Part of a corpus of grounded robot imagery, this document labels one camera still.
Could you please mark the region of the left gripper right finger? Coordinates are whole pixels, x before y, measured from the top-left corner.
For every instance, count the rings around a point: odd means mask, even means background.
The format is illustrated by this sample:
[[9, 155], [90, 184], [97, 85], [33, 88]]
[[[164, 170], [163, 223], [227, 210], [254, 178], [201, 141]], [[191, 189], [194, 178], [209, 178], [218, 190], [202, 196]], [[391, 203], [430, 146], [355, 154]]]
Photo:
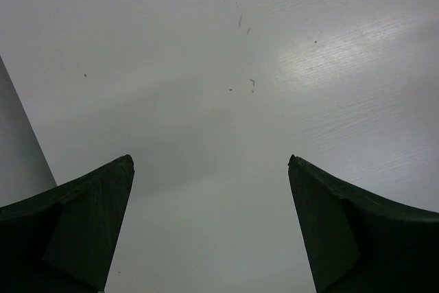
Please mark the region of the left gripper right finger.
[[317, 292], [437, 292], [438, 214], [291, 156], [289, 183]]

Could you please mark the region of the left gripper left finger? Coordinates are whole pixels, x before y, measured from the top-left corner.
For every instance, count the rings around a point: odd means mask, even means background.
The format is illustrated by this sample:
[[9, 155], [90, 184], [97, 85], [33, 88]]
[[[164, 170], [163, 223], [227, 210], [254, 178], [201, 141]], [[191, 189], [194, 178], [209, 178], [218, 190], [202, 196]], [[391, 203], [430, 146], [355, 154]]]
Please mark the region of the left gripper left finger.
[[127, 154], [1, 208], [1, 291], [103, 292], [134, 180]]

